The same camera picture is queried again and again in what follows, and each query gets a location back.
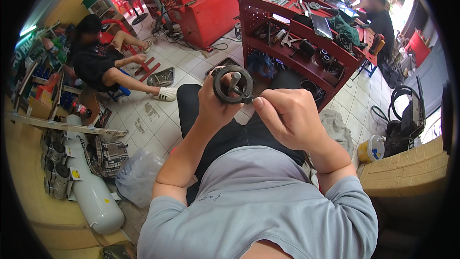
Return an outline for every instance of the foot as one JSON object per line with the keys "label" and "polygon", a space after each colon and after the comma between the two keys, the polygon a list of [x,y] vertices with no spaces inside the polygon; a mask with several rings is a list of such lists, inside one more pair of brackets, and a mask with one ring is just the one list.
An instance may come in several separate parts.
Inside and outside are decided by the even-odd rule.
{"label": "foot", "polygon": [[151,39],[151,40],[145,42],[147,46],[144,47],[143,53],[149,52],[150,49],[152,49],[152,46],[153,46],[153,44],[155,44],[155,42],[156,42],[156,38],[153,38],[153,39]]}
{"label": "foot", "polygon": [[174,101],[176,100],[176,93],[177,93],[177,88],[162,87],[160,88],[158,95],[153,96],[153,98],[156,100]]}

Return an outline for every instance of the black pants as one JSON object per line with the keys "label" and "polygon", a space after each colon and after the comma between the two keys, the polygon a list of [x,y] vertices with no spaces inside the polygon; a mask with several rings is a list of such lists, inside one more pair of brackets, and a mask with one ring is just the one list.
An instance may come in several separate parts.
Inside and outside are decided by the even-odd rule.
{"label": "black pants", "polygon": [[[184,84],[177,90],[179,106],[180,127],[182,137],[185,137],[192,128],[199,111],[198,91],[201,86],[197,84]],[[300,78],[291,70],[278,72],[269,89],[299,89]],[[291,150],[277,141],[255,112],[246,125],[233,120],[219,130],[209,141],[204,149],[203,156],[195,171],[198,182],[187,189],[187,203],[190,205],[198,194],[201,179],[211,163],[222,154],[242,146],[263,145],[285,153],[298,165],[302,166],[305,155],[301,150]]]}

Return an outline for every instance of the air hose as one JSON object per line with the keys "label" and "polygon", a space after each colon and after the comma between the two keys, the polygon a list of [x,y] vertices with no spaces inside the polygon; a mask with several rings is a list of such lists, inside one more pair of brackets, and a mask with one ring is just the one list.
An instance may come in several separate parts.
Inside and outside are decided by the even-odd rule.
{"label": "air hose", "polygon": [[399,116],[399,114],[396,112],[396,109],[395,109],[396,99],[401,95],[412,95],[412,94],[414,94],[417,97],[417,99],[420,100],[417,92],[414,89],[412,89],[411,87],[405,86],[405,85],[397,86],[393,90],[393,93],[391,94],[390,105],[388,106],[388,117],[385,115],[383,110],[380,109],[376,105],[371,106],[371,111],[373,111],[378,117],[382,118],[386,122],[390,122],[390,110],[393,109],[393,113],[396,116],[396,118],[398,120],[402,120],[402,117]]}

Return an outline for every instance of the air compressor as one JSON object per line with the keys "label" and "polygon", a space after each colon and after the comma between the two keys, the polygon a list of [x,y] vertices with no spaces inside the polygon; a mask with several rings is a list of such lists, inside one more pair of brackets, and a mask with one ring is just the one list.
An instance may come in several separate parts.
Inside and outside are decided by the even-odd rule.
{"label": "air compressor", "polygon": [[[71,114],[65,122],[81,125],[81,118]],[[68,198],[72,193],[89,227],[96,233],[110,234],[123,225],[125,216],[104,180],[91,173],[85,157],[87,145],[83,133],[66,131],[66,136],[61,136],[55,130],[47,131],[41,140],[45,193],[58,199]],[[73,179],[72,171],[78,173],[79,180]]]}

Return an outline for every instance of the plastic bottle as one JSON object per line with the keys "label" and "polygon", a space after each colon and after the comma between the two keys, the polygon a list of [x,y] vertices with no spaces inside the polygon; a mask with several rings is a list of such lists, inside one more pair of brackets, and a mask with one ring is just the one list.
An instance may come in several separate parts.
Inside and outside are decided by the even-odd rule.
{"label": "plastic bottle", "polygon": [[91,117],[91,110],[87,109],[85,105],[83,104],[77,104],[77,102],[73,102],[72,106],[75,108],[76,112],[79,112],[82,115],[85,115],[87,117]]}

